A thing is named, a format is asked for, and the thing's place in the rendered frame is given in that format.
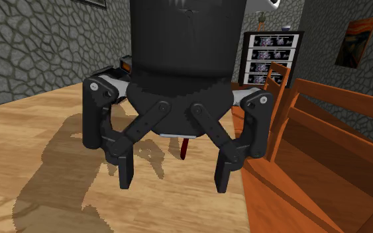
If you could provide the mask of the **orange wooden chair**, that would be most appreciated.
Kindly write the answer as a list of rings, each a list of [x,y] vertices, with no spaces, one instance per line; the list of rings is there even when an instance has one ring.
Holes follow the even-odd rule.
[[[373,96],[298,79],[265,158],[242,169],[252,233],[373,233],[373,142],[311,102],[373,118]]]
[[[233,91],[240,98],[232,106],[234,125],[237,127],[234,143],[243,159],[266,156],[271,162],[278,151],[286,125],[272,125],[286,85],[276,83],[271,78],[273,71],[283,75],[284,81],[288,80],[290,69],[273,62],[263,88]]]

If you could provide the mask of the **dark framed wall picture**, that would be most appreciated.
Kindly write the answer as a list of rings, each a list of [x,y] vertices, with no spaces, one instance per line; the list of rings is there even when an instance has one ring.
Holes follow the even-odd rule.
[[[91,7],[103,9],[103,10],[107,9],[106,0],[72,0],[72,1],[76,3],[84,4],[84,5],[89,5]]]

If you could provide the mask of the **dark red thin stick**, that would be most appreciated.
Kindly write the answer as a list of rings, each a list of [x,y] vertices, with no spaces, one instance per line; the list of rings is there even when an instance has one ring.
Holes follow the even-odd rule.
[[[185,158],[186,158],[188,142],[189,142],[188,138],[183,139],[182,147],[181,147],[181,150],[180,150],[180,158],[182,160],[185,160]]]

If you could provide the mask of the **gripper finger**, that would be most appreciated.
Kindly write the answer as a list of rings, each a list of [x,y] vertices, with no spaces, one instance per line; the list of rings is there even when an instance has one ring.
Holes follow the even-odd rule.
[[[171,111],[171,104],[159,101],[137,116],[122,132],[113,130],[111,105],[127,94],[128,81],[110,75],[95,75],[83,81],[83,145],[102,148],[108,163],[119,169],[119,185],[128,189],[134,175],[133,146]]]
[[[265,155],[274,108],[273,94],[256,87],[234,90],[233,97],[233,105],[244,111],[242,133],[234,140],[202,103],[194,103],[190,107],[194,119],[219,149],[214,174],[218,193],[226,192],[230,173],[242,168],[247,157],[261,158]]]

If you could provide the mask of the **black chest of drawers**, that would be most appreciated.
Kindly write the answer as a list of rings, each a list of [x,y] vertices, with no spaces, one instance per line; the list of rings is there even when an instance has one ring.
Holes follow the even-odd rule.
[[[245,32],[239,70],[239,85],[263,85],[273,62],[289,68],[288,80],[273,71],[271,78],[279,84],[290,86],[293,69],[303,39],[303,31],[292,31],[290,25],[284,25],[280,31],[265,31],[266,15],[262,12],[258,18],[258,28]]]

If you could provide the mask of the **orange framed wall picture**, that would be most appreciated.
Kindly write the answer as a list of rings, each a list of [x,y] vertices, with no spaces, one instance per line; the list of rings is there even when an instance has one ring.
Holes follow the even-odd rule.
[[[357,69],[372,33],[373,17],[350,21],[335,65]]]

